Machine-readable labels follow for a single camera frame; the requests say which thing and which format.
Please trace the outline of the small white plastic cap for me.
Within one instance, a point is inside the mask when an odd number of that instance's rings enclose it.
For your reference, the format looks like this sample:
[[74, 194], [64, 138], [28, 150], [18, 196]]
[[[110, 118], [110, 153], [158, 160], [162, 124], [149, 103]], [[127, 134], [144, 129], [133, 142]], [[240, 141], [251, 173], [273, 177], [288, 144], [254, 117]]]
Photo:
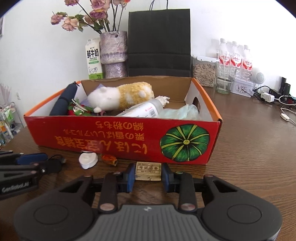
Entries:
[[80, 163], [80, 166], [86, 170], [96, 165], [96, 163], [98, 162], [98, 156], [94, 152], [91, 152], [91, 153], [83, 152], [79, 156], [78, 161]]

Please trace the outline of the dark navy soft case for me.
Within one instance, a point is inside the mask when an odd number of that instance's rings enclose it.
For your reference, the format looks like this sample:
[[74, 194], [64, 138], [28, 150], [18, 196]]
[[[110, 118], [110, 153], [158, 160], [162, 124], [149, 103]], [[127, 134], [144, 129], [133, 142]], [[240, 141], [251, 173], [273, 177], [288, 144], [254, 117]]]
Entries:
[[67, 115], [68, 106], [72, 99], [75, 97], [78, 86], [79, 85], [76, 82], [73, 82], [64, 89], [64, 91], [55, 102], [49, 116]]

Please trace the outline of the iridescent plastic bag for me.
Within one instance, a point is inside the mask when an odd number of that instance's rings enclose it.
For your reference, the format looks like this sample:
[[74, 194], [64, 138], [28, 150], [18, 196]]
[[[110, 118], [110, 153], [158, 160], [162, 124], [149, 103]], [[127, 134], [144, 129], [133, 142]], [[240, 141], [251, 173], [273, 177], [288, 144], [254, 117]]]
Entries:
[[186, 104], [179, 109], [165, 108], [159, 113], [158, 118], [172, 120], [198, 120], [199, 111], [195, 105]]

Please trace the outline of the yellow white plush alpaca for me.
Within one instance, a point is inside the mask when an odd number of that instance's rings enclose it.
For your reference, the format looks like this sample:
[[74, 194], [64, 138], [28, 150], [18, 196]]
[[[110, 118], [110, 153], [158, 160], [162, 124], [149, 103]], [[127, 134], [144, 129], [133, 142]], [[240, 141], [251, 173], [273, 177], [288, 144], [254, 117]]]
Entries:
[[88, 95], [95, 113], [102, 111], [125, 110], [154, 98], [152, 86], [146, 82], [123, 84], [117, 87], [101, 88]]

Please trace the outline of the purple fabric pouch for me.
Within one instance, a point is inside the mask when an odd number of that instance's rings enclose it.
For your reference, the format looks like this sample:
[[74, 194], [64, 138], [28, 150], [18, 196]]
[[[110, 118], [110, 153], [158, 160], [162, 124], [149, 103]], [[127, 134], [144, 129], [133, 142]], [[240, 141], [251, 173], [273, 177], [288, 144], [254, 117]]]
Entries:
[[[101, 88], [105, 88], [105, 86], [103, 84], [100, 84], [95, 90], [93, 90], [93, 92], [98, 92]], [[91, 107], [88, 96], [84, 100], [82, 100], [80, 104]]]

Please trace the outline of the small orange brown trinket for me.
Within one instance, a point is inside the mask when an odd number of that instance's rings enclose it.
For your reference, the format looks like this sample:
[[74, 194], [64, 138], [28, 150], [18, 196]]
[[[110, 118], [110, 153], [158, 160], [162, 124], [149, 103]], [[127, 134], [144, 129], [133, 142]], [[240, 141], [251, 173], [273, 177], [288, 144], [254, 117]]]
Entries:
[[109, 154], [103, 154], [101, 155], [101, 159], [104, 163], [111, 166], [116, 166], [118, 163], [118, 160], [115, 156], [109, 155]]

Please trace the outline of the clear jar of seeds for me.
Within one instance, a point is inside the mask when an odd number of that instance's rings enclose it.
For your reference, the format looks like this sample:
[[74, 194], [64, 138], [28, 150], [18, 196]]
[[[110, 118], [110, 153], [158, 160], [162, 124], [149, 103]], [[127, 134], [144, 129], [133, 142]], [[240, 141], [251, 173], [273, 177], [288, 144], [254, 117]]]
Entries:
[[192, 76], [203, 87], [214, 87], [216, 62], [216, 58], [192, 56]]

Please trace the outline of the water bottle left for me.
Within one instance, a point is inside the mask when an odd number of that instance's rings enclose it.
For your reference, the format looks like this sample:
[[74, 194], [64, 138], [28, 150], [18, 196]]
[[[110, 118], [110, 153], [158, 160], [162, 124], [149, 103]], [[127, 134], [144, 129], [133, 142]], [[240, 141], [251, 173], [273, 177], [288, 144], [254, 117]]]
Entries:
[[218, 57], [219, 57], [219, 64], [225, 67], [230, 66], [230, 52], [229, 52], [227, 43], [223, 38], [220, 39]]

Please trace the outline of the purple textured vase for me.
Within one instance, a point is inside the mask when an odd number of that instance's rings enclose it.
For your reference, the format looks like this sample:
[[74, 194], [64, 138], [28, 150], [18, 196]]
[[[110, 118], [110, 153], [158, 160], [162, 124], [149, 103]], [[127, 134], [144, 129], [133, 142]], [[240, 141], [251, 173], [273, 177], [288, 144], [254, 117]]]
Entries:
[[127, 32], [102, 33], [100, 35], [100, 56], [104, 78], [126, 77], [126, 61], [128, 59]]

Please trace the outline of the white green milk carton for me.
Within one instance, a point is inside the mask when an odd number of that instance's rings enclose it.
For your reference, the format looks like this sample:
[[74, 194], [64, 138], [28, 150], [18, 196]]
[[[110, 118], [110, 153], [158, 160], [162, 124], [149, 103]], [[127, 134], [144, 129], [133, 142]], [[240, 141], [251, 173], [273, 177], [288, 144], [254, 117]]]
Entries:
[[100, 38], [88, 39], [85, 45], [88, 76], [90, 80], [103, 78], [100, 57]]

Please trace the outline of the black paper shopping bag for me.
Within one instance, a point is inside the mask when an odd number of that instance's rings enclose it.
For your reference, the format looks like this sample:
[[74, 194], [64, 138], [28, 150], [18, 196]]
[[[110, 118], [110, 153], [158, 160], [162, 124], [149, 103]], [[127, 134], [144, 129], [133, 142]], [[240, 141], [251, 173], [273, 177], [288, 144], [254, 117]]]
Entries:
[[192, 75], [189, 9], [130, 12], [127, 44], [129, 76]]

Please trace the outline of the white round speaker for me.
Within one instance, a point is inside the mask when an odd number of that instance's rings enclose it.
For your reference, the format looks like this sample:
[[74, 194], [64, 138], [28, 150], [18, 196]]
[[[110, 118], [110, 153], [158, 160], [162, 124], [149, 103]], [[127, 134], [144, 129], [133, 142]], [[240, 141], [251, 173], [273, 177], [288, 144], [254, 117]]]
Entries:
[[262, 72], [257, 72], [252, 74], [252, 82], [255, 84], [262, 84], [265, 81], [265, 76]]

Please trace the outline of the water bottle middle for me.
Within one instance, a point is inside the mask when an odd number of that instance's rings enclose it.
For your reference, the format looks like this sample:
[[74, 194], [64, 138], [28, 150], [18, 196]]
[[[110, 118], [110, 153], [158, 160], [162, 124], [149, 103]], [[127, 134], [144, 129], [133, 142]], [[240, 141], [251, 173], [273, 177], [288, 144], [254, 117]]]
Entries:
[[240, 49], [235, 41], [232, 42], [231, 48], [231, 58], [230, 58], [230, 65], [231, 65], [231, 73], [235, 73], [237, 69], [241, 68], [242, 63], [242, 55]]

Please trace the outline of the water bottle right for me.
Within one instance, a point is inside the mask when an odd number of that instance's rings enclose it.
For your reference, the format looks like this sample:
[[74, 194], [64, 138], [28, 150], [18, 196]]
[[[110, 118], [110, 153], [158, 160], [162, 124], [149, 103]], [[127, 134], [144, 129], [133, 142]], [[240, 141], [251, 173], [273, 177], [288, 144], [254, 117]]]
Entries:
[[241, 64], [241, 76], [245, 79], [251, 77], [253, 67], [253, 61], [252, 61], [252, 53], [247, 45], [244, 45], [243, 48], [243, 58], [242, 58], [242, 64]]

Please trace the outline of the dried pink roses bouquet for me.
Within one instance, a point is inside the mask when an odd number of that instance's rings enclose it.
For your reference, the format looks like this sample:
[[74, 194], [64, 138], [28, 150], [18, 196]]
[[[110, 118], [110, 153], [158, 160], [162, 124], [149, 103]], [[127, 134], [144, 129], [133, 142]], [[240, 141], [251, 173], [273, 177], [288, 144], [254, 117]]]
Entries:
[[86, 27], [99, 34], [119, 31], [123, 11], [128, 3], [129, 1], [90, 1], [91, 10], [87, 11], [79, 0], [64, 1], [66, 6], [79, 6], [81, 12], [73, 16], [64, 11], [53, 13], [50, 23], [53, 26], [60, 24], [68, 32], [83, 32]]

